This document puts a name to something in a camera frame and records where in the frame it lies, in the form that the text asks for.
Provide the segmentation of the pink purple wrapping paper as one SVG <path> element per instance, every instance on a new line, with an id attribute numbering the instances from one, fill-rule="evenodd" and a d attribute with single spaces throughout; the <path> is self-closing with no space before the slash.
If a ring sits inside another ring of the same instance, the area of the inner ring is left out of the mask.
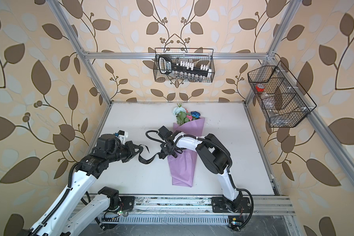
<path id="1" fill-rule="evenodd" d="M 181 131 L 193 136 L 202 136 L 205 118 L 187 122 L 183 125 L 173 124 L 173 131 Z M 184 150 L 178 153 L 175 158 L 168 156 L 168 164 L 172 177 L 172 185 L 192 187 L 195 167 L 197 162 L 197 153 L 192 150 Z"/>

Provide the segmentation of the blue fake rose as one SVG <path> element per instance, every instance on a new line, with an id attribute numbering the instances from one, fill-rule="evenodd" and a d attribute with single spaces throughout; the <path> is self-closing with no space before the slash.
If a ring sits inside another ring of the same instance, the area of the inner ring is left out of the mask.
<path id="1" fill-rule="evenodd" d="M 193 112 L 191 112 L 191 116 L 193 119 L 197 120 L 200 118 L 201 114 L 197 111 L 193 111 Z"/>

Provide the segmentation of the pale green fake flower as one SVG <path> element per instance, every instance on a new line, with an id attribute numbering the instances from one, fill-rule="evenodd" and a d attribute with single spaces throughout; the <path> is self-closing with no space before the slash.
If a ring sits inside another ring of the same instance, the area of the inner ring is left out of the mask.
<path id="1" fill-rule="evenodd" d="M 175 107 L 172 111 L 173 115 L 177 117 L 180 113 L 187 113 L 186 109 L 182 107 L 181 103 L 177 104 L 177 107 Z"/>

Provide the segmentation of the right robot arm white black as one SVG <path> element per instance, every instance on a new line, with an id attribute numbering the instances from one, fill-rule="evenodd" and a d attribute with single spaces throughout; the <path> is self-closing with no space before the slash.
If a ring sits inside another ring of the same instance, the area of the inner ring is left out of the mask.
<path id="1" fill-rule="evenodd" d="M 159 128 L 156 133 L 161 138 L 157 140 L 161 144 L 161 152 L 158 153 L 161 158 L 177 157 L 182 150 L 196 152 L 204 166 L 217 175 L 224 208 L 233 213 L 253 212 L 254 200 L 251 193 L 235 186 L 230 173 L 233 165 L 231 155 L 213 134 L 197 137 L 181 131 L 172 132 L 165 126 Z"/>

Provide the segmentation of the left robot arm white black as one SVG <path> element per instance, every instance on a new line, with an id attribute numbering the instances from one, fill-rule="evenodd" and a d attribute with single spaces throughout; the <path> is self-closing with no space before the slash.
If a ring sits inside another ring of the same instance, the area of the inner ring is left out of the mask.
<path id="1" fill-rule="evenodd" d="M 74 164 L 68 174 L 64 191 L 58 196 L 45 214 L 30 229 L 17 229 L 17 236 L 77 236 L 92 221 L 99 222 L 103 212 L 112 212 L 121 216 L 134 208 L 134 197 L 120 197 L 119 191 L 103 187 L 93 199 L 87 199 L 86 205 L 74 214 L 73 211 L 89 188 L 98 180 L 112 162 L 126 163 L 139 156 L 144 147 L 126 141 L 122 131 L 101 135 L 91 152 Z"/>

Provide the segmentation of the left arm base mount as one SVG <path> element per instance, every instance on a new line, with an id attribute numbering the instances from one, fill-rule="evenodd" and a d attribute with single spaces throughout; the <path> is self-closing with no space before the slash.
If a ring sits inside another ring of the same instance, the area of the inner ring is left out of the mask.
<path id="1" fill-rule="evenodd" d="M 114 199 L 110 200 L 109 207 L 104 210 L 105 212 L 119 212 L 125 211 L 130 212 L 133 210 L 135 206 L 135 197 L 134 196 L 127 196 L 127 195 L 120 195 L 114 197 Z"/>

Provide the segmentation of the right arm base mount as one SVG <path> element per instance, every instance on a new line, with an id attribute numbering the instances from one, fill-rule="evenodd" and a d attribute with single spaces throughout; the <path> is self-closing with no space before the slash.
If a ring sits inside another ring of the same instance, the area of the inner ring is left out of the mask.
<path id="1" fill-rule="evenodd" d="M 248 197 L 237 198 L 230 201 L 225 197 L 212 197 L 211 198 L 212 211 L 214 213 L 251 213 L 253 205 Z"/>

